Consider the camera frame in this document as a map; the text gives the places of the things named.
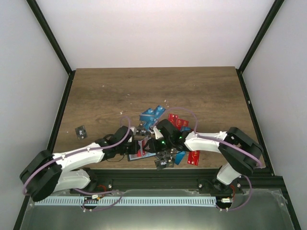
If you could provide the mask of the black leather card holder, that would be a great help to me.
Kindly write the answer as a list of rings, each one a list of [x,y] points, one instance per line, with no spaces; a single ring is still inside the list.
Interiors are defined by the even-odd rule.
[[[141,160],[141,159],[145,159],[145,158],[149,158],[149,157],[153,157],[156,156],[156,153],[150,153],[147,152],[143,149],[143,147],[145,146],[145,144],[148,142],[148,140],[150,140],[151,138],[146,137],[143,140],[138,140],[138,146],[139,146],[139,150],[137,151],[136,154],[130,154],[127,156],[128,161],[136,161],[136,160]]]

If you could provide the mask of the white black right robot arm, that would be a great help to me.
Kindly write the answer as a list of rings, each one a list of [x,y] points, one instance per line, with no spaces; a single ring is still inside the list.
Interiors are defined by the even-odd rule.
[[[227,163],[211,182],[218,193],[226,192],[235,179],[250,176],[262,166],[262,146],[237,127],[218,133],[199,133],[190,128],[179,130],[164,119],[153,127],[153,134],[154,138],[146,142],[143,150],[163,155],[164,159],[157,164],[159,167],[165,167],[172,154],[182,151],[209,151],[223,155]]]

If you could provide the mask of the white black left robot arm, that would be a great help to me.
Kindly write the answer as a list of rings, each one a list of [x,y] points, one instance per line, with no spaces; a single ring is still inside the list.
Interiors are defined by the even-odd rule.
[[[33,201],[41,201],[54,192],[76,189],[94,193],[98,181],[82,167],[114,158],[116,155],[136,154],[140,146],[135,140],[137,129],[121,126],[115,134],[108,134],[95,142],[71,151],[39,152],[20,174],[22,193]]]

